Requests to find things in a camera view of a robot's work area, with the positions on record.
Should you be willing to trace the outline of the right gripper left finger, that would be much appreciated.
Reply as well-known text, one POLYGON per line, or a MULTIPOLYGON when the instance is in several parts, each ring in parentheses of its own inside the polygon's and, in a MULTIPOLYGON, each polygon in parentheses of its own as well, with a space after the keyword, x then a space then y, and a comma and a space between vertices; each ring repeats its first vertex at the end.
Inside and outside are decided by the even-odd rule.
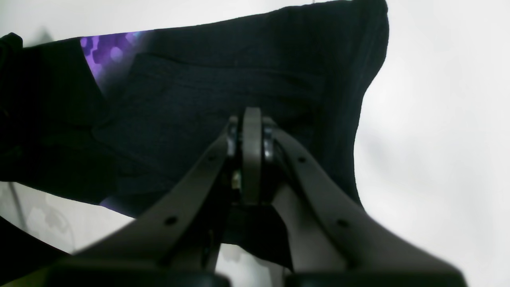
POLYGON ((184 178, 129 225, 77 258, 108 263, 215 263, 233 204, 259 204, 259 108, 233 116, 184 178))

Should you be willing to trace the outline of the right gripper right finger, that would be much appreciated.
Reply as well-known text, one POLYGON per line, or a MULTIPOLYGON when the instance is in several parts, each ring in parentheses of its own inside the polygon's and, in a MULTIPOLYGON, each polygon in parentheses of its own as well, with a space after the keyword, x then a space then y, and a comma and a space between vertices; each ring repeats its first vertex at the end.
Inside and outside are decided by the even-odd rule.
POLYGON ((263 125, 273 162, 288 176, 273 207, 285 223, 295 273, 461 274, 373 220, 273 120, 264 117, 263 125))

